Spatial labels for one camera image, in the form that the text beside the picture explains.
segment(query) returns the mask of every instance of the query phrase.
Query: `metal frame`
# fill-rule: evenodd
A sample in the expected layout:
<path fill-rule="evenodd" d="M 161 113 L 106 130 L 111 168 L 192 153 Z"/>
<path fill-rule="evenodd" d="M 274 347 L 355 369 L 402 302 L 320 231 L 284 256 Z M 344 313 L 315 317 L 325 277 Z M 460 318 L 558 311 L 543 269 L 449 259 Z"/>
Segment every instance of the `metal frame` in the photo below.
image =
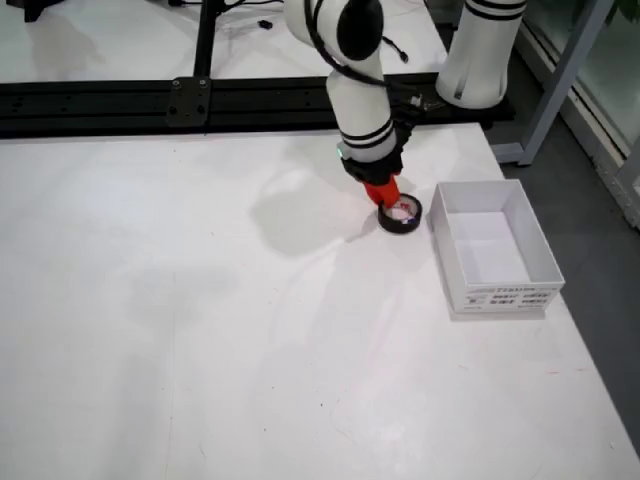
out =
<path fill-rule="evenodd" d="M 600 15 L 606 10 L 606 6 L 601 4 Z M 597 36 L 600 28 L 597 22 L 594 23 L 596 27 L 588 33 Z M 574 35 L 579 35 L 586 28 L 590 27 L 579 25 L 579 29 Z M 525 26 L 521 31 L 518 43 L 518 50 L 536 78 L 545 85 L 547 90 L 553 88 L 553 75 L 559 66 L 554 66 L 553 60 L 545 53 L 540 42 L 533 37 L 528 27 Z M 640 140 L 636 141 L 630 152 L 624 146 L 617 146 L 613 137 L 593 116 L 588 104 L 584 103 L 579 90 L 576 90 L 576 85 L 571 85 L 571 83 L 569 83 L 566 98 L 561 99 L 560 113 L 582 148 L 591 158 L 596 172 L 620 206 L 629 224 L 632 227 L 640 228 Z M 626 153 L 629 153 L 629 156 L 625 160 Z M 504 161 L 521 162 L 523 158 L 522 156 L 509 158 L 502 154 L 501 156 Z"/>
<path fill-rule="evenodd" d="M 0 138 L 154 135 L 334 129 L 326 77 L 211 80 L 216 19 L 223 0 L 204 0 L 194 75 L 173 81 L 0 84 Z M 437 74 L 389 75 L 437 104 Z M 410 96 L 389 92 L 393 116 L 406 125 L 510 120 L 505 99 L 485 111 L 442 105 L 424 112 Z"/>
<path fill-rule="evenodd" d="M 545 92 L 522 137 L 523 154 L 519 165 L 531 165 L 549 133 L 562 103 L 575 82 L 578 71 L 591 51 L 613 0 L 591 0 L 580 16 L 556 69 L 545 85 Z"/>

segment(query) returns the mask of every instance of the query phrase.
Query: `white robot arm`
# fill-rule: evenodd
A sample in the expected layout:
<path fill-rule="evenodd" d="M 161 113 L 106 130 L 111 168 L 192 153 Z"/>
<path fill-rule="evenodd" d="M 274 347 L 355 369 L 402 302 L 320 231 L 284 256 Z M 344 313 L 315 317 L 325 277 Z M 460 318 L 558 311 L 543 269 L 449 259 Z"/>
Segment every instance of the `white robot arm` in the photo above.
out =
<path fill-rule="evenodd" d="M 284 11 L 291 33 L 334 67 L 327 92 L 349 152 L 345 169 L 366 187 L 391 184 L 385 190 L 390 196 L 372 196 L 370 188 L 367 193 L 377 203 L 393 205 L 398 199 L 393 175 L 402 162 L 380 63 L 380 1 L 285 0 Z"/>

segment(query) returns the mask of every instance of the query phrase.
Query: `open cardboard box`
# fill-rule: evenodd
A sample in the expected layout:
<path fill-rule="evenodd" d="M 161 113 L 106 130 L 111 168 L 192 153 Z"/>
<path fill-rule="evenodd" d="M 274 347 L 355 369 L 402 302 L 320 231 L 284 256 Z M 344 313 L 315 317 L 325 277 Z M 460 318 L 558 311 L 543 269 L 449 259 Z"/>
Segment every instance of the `open cardboard box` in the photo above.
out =
<path fill-rule="evenodd" d="M 430 221 L 458 313 L 544 309 L 564 285 L 517 180 L 440 183 Z"/>

